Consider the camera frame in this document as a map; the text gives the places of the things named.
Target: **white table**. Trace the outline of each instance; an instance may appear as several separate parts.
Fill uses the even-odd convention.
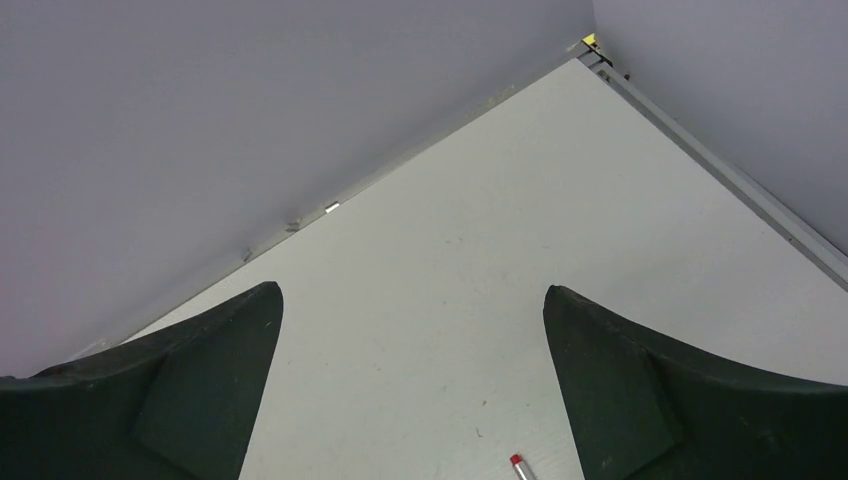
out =
[[[848,296],[572,61],[145,331],[264,280],[285,314],[242,478],[581,478],[562,284],[716,354],[848,383]]]

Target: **pen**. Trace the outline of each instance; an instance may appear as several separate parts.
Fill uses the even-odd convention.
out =
[[[512,469],[518,475],[518,480],[536,480],[536,475],[533,475],[530,465],[527,465],[521,455],[516,453],[509,458],[509,461],[512,462]]]

